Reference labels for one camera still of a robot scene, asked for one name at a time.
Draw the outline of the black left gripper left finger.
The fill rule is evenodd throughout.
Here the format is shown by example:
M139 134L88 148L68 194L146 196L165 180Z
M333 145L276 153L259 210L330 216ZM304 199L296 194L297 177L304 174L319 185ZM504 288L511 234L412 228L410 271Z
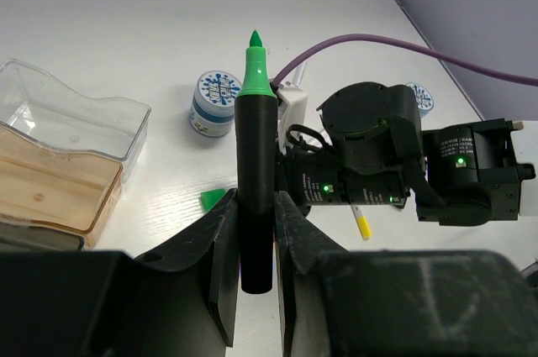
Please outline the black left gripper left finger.
M4 356L222 356L233 343L237 203L138 257L121 251L1 256Z

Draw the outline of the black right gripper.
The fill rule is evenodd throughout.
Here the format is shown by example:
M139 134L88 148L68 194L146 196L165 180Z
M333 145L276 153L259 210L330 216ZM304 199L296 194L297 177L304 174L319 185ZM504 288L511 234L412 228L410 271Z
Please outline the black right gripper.
M312 206L404 208L424 169L421 121L407 85L359 82L318 108L323 133L294 124L279 159L279 188L306 213Z

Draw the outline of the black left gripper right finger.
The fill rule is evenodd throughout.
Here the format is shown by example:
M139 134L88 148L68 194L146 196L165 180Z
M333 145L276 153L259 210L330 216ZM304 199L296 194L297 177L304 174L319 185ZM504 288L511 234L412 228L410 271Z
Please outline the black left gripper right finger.
M537 300L490 251L349 251L274 198L286 356L534 356Z

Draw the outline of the green highlighter cap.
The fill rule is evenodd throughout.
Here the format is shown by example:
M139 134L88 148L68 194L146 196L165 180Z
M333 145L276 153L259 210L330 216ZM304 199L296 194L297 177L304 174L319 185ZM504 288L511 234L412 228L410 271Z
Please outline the green highlighter cap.
M224 188L201 192L199 195L199 201L203 213L208 213L220 201L226 192L227 191Z

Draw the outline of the green tip black highlighter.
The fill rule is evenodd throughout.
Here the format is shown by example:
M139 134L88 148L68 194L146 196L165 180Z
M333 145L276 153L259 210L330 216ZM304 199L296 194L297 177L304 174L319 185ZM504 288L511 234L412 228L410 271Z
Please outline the green tip black highlighter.
M245 75L235 99L235 137L241 289L272 289L277 96L266 69L266 49L253 31L245 50Z

